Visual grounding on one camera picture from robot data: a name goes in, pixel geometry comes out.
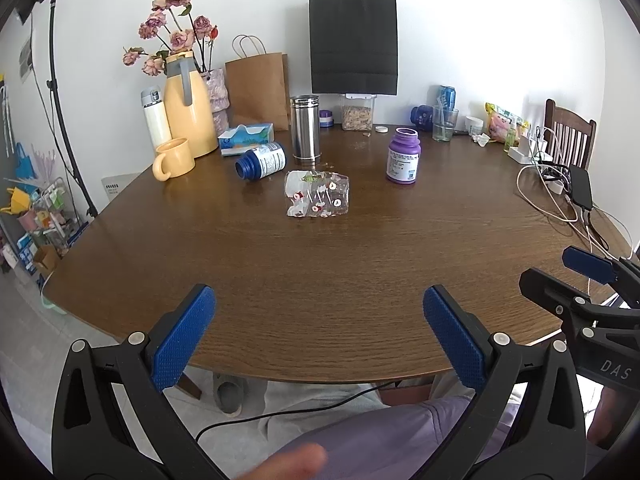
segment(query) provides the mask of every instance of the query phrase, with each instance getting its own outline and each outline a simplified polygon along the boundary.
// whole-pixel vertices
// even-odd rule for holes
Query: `tripod pole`
[[[53,92],[53,102],[56,107],[56,115],[58,117],[58,124],[60,124],[60,132],[62,133],[62,140],[65,143],[66,153],[69,157],[69,162],[71,163],[72,177],[76,181],[76,184],[80,187],[82,194],[84,195],[84,199],[86,200],[89,209],[88,213],[93,218],[98,216],[98,210],[95,208],[94,202],[91,200],[89,196],[89,192],[86,190],[86,186],[84,185],[84,181],[82,180],[82,175],[80,174],[80,170],[78,170],[78,164],[76,163],[76,158],[74,157],[74,152],[71,149],[71,143],[69,142],[69,137],[66,134],[65,121],[62,118],[62,108],[60,107],[60,96],[58,94],[58,82],[56,80],[56,67],[54,63],[53,57],[53,19],[56,12],[56,0],[51,0],[50,4],[50,12],[49,12],[49,67],[51,72],[51,81],[49,82],[49,88]]]

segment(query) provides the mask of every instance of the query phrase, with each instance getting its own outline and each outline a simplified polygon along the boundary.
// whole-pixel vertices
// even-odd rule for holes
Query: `wooden chair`
[[[596,121],[587,122],[570,110],[556,107],[553,99],[546,100],[545,129],[546,152],[560,164],[575,164],[586,170],[596,134]]]

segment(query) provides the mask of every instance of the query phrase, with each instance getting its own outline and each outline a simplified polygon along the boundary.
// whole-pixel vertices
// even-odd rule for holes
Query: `yellow watering can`
[[[11,207],[0,208],[0,212],[19,215],[29,210],[31,199],[23,190],[17,187],[8,187],[6,191],[11,195]]]

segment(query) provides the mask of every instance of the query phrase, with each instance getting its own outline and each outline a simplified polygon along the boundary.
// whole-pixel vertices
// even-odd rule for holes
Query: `blue bag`
[[[17,178],[37,178],[36,172],[33,171],[31,157],[24,153],[24,148],[20,142],[16,143],[15,152],[18,156],[18,166],[15,168],[15,176]],[[27,184],[18,184],[17,187],[29,194],[38,189],[35,186],[28,186]]]

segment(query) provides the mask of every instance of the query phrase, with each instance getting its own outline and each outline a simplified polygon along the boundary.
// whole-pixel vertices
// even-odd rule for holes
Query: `yellow mug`
[[[164,182],[171,177],[189,173],[196,165],[189,149],[189,141],[185,138],[172,139],[156,148],[154,160],[154,177]]]

